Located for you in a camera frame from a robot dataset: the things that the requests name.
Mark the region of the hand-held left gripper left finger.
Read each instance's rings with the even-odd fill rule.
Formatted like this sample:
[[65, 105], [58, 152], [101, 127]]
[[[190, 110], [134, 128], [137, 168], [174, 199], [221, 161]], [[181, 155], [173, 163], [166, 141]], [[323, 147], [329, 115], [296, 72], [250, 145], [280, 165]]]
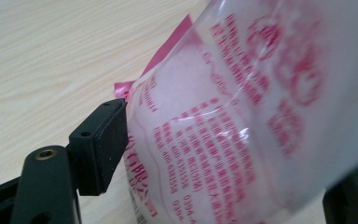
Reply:
[[105, 193], [129, 143], [123, 98], [99, 105], [70, 135], [81, 196]]

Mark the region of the pink and white plastic bag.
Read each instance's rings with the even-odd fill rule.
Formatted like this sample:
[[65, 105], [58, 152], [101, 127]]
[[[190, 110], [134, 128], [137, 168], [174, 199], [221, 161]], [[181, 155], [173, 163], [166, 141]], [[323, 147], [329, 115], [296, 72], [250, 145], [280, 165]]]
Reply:
[[141, 224], [283, 224], [358, 166], [358, 0], [209, 0], [127, 118]]

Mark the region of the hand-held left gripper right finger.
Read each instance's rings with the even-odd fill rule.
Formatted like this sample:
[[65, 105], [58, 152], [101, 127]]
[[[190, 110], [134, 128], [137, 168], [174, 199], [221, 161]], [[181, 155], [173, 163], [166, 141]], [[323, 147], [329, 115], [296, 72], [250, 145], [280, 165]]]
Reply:
[[325, 193], [323, 207], [326, 224], [358, 224], [358, 169]]

